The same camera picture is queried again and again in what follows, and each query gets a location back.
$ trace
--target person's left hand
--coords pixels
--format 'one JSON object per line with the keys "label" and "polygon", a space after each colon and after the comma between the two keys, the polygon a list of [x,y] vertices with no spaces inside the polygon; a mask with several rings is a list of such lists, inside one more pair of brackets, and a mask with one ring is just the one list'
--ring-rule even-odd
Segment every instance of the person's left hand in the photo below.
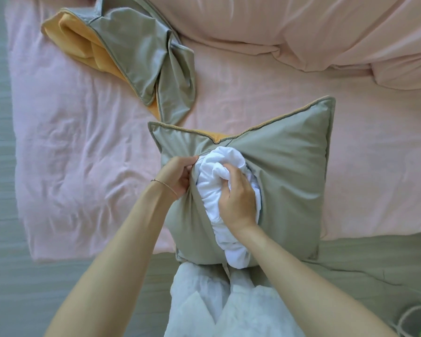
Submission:
{"label": "person's left hand", "polygon": [[197,160],[198,156],[173,157],[157,174],[156,180],[168,184],[181,197],[189,188],[190,170]]}

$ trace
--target person's left arm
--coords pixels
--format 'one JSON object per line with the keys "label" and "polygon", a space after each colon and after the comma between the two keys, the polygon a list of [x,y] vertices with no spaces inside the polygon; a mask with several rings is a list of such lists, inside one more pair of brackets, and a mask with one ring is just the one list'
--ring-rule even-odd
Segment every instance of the person's left arm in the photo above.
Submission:
{"label": "person's left arm", "polygon": [[170,205],[189,187],[194,157],[174,157],[135,203],[128,218],[79,279],[45,337],[123,336]]}

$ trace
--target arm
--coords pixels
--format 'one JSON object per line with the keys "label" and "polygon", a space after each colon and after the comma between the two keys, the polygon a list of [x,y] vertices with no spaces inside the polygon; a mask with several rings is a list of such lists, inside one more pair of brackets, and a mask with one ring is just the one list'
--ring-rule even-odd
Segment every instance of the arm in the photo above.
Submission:
{"label": "arm", "polygon": [[231,191],[224,182],[220,216],[258,261],[298,325],[308,337],[396,334],[357,300],[302,264],[271,240],[255,222],[254,191],[239,169],[225,164]]}
{"label": "arm", "polygon": [[172,158],[135,203],[114,238],[56,312],[45,337],[120,337],[124,334],[156,240],[173,201],[189,187],[197,157]]}

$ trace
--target green and yellow cushion cover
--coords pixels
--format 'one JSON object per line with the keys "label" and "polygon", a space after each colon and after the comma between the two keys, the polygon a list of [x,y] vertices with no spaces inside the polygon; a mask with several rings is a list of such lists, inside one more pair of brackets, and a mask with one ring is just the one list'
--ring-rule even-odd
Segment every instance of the green and yellow cushion cover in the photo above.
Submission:
{"label": "green and yellow cushion cover", "polygon": [[190,111],[193,51],[146,0],[63,8],[42,32],[73,59],[128,82],[157,120],[177,124]]}
{"label": "green and yellow cushion cover", "polygon": [[[259,226],[297,258],[313,255],[320,239],[335,99],[326,96],[292,113],[225,136],[150,122],[149,130],[164,165],[173,156],[204,155],[219,146],[239,150],[257,177],[262,195]],[[196,264],[225,263],[200,194],[197,170],[190,188],[168,212],[165,224],[177,258]],[[250,266],[257,265],[256,260]]]}

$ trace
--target white pants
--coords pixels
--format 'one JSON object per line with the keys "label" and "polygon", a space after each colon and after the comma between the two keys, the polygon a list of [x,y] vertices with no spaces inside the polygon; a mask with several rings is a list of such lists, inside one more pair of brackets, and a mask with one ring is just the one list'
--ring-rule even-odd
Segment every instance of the white pants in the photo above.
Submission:
{"label": "white pants", "polygon": [[171,286],[165,337],[304,337],[275,289],[254,287],[248,270],[181,264]]}

